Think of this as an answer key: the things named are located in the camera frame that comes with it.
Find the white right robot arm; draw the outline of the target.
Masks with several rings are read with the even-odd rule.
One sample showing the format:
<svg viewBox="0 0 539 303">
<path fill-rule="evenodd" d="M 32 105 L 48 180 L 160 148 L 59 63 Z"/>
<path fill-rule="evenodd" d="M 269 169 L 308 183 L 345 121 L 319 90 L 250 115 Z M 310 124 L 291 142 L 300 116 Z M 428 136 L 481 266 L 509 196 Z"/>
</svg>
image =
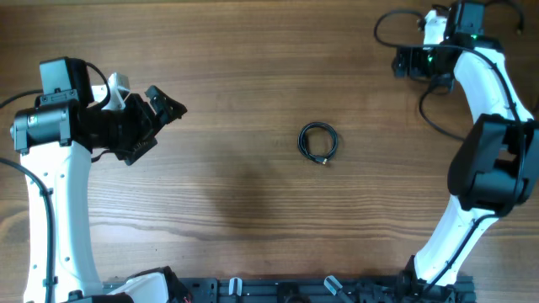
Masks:
<svg viewBox="0 0 539 303">
<path fill-rule="evenodd" d="M 483 233 L 531 195 L 538 178 L 538 123 L 520 102 L 500 43 L 485 35 L 486 4 L 456 1 L 419 16 L 419 45 L 398 45 L 397 77 L 427 82 L 430 91 L 459 83 L 473 125 L 462 137 L 447 177 L 450 199 L 425 246 L 395 285 L 399 300 L 461 302 L 455 286 Z"/>
</svg>

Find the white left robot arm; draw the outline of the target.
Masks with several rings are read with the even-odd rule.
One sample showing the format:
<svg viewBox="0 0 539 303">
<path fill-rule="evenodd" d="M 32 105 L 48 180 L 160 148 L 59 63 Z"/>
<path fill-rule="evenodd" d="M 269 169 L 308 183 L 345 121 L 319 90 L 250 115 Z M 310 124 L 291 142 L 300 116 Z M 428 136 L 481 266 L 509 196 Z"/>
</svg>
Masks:
<svg viewBox="0 0 539 303">
<path fill-rule="evenodd" d="M 29 193 L 26 302 L 189 302 L 172 269 L 134 274 L 110 292 L 97 273 L 88 216 L 92 165 L 112 154 L 127 165 L 152 149 L 157 133 L 186 108 L 151 86 L 132 93 L 124 77 L 90 82 L 90 62 L 61 57 L 40 63 L 35 104 L 14 117 L 14 167 Z"/>
</svg>

